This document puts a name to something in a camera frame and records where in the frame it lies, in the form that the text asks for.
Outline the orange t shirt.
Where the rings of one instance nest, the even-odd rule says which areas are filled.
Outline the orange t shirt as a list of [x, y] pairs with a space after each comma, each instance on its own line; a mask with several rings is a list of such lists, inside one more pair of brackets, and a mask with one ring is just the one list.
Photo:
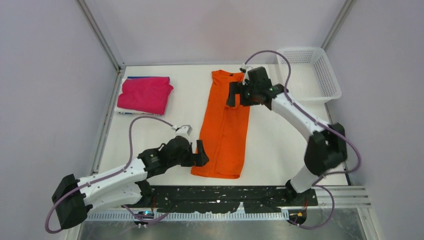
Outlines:
[[231, 82], [242, 82], [244, 74], [216, 70], [211, 73], [209, 91], [199, 138], [209, 161], [194, 166], [191, 174], [206, 178], [238, 179], [241, 176], [246, 153], [246, 139], [250, 108], [237, 101], [227, 106]]

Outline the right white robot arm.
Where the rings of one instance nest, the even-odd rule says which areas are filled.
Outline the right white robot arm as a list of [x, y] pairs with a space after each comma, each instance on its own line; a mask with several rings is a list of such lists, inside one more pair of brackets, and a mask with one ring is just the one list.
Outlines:
[[304, 165], [284, 186], [283, 195], [291, 205], [299, 205], [306, 191], [348, 158], [344, 127], [339, 123], [320, 122], [305, 111], [285, 86], [272, 84], [264, 67], [246, 70], [243, 81], [229, 83], [226, 104], [235, 107], [236, 101], [244, 107], [267, 107], [286, 119], [306, 140]]

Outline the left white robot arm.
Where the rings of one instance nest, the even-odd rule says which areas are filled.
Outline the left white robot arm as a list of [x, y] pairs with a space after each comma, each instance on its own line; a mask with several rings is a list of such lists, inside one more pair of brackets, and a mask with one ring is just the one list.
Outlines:
[[153, 193], [138, 184], [151, 177], [164, 174], [174, 166], [203, 167], [209, 162], [202, 140], [193, 144], [183, 136], [176, 136], [157, 148], [144, 150], [125, 165], [98, 175], [75, 178], [69, 174], [62, 178], [51, 199], [45, 229], [50, 217], [56, 213], [60, 229], [73, 228], [84, 222], [89, 215], [108, 208], [138, 203], [148, 207], [153, 202]]

